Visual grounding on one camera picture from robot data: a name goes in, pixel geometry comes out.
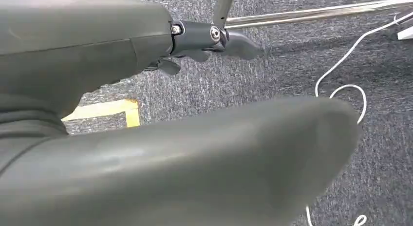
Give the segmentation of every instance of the white cord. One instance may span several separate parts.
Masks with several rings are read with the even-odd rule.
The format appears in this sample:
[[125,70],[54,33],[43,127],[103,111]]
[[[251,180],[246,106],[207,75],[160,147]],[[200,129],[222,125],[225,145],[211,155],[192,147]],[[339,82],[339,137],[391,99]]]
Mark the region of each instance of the white cord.
[[[378,27],[378,28],[376,28],[376,29],[373,29],[373,30],[371,30],[371,31],[363,34],[360,38],[358,38],[358,40],[357,40],[357,41],[354,43],[354,45],[349,49],[349,51],[343,56],[343,58],[341,58],[330,70],[328,70],[327,72],[325,72],[325,73],[323,74],[323,76],[321,76],[321,77],[319,78],[319,80],[318,80],[317,83],[316,83],[316,87],[315,87],[316,97],[319,96],[319,84],[320,84],[320,82],[321,82],[326,76],[328,76],[334,69],[336,69],[337,66],[339,66],[339,65],[351,54],[351,52],[354,51],[354,49],[357,47],[357,45],[358,45],[366,36],[371,35],[371,34],[373,34],[373,33],[375,33],[375,32],[380,31],[380,30],[386,29],[386,28],[388,28],[388,27],[390,27],[390,26],[392,26],[392,25],[398,24],[399,22],[401,22],[401,21],[403,21],[403,20],[405,20],[405,19],[407,19],[407,18],[409,18],[409,17],[411,17],[411,16],[413,16],[413,12],[412,12],[412,13],[409,13],[409,14],[407,14],[407,15],[399,18],[399,19],[395,19],[395,17],[394,17],[394,19],[393,19],[392,22],[390,22],[390,23],[388,23],[388,24],[386,24],[386,25],[383,25],[383,26],[381,26],[381,27]],[[335,89],[335,90],[333,91],[333,93],[331,93],[330,98],[334,97],[334,95],[336,95],[337,92],[341,91],[341,90],[344,89],[344,88],[348,88],[348,87],[352,87],[352,88],[358,89],[358,90],[361,92],[361,95],[363,96],[363,110],[361,111],[361,115],[360,115],[360,117],[358,118],[358,121],[357,121],[357,124],[359,124],[359,123],[363,120],[363,118],[364,118],[364,116],[365,116],[365,114],[366,114],[366,110],[367,110],[367,97],[366,97],[366,93],[364,92],[364,90],[363,90],[361,87],[359,87],[359,86],[357,86],[357,85],[353,85],[353,84],[348,84],[348,85],[340,86],[340,87],[338,87],[337,89]],[[308,222],[308,226],[313,226],[313,224],[311,223],[310,208],[309,208],[308,206],[306,207],[306,211],[307,211],[307,222]],[[354,222],[353,226],[362,226],[363,224],[366,223],[366,221],[367,221],[367,217],[366,217],[365,215],[359,215],[359,216],[357,217],[356,221]]]
[[393,20],[396,20],[397,15],[399,15],[399,14],[396,14],[396,15],[393,17]]

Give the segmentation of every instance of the yellow tape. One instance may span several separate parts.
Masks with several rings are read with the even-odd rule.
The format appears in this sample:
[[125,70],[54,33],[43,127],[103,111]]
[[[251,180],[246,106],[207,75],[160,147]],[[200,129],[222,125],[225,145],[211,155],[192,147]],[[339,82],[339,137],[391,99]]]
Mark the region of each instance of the yellow tape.
[[135,127],[140,125],[138,102],[130,99],[77,107],[72,114],[63,118],[62,121],[108,116],[122,112],[125,112],[126,115],[126,126]]

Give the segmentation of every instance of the gray plastic casing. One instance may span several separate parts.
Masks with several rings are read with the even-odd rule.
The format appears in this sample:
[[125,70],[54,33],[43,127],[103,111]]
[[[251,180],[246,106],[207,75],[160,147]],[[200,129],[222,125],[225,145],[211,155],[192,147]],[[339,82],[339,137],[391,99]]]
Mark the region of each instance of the gray plastic casing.
[[356,121],[296,97],[76,136],[37,124],[0,140],[0,225],[289,225],[348,162]]
[[0,0],[0,100],[34,99],[63,118],[85,92],[167,56],[171,21],[136,0]]

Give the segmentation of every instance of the metal rod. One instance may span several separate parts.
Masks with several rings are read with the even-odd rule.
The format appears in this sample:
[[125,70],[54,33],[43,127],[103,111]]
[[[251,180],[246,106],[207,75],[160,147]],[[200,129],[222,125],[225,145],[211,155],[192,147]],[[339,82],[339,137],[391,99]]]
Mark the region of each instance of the metal rod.
[[297,23],[318,19],[335,18],[339,16],[357,15],[361,13],[378,12],[413,7],[413,0],[380,0],[367,3],[356,3],[334,7],[308,9],[293,12],[273,13],[266,15],[228,18],[226,29],[259,27],[283,23]]

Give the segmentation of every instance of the screw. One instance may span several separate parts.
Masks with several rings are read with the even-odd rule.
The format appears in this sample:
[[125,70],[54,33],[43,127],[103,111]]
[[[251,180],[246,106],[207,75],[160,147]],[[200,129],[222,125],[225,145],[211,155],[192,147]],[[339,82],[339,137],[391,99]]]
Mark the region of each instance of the screw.
[[173,35],[178,35],[181,33],[181,27],[179,25],[173,25],[170,30],[172,31]]
[[211,38],[212,40],[214,40],[215,42],[218,42],[221,38],[221,32],[218,29],[218,27],[216,26],[212,26],[211,27]]

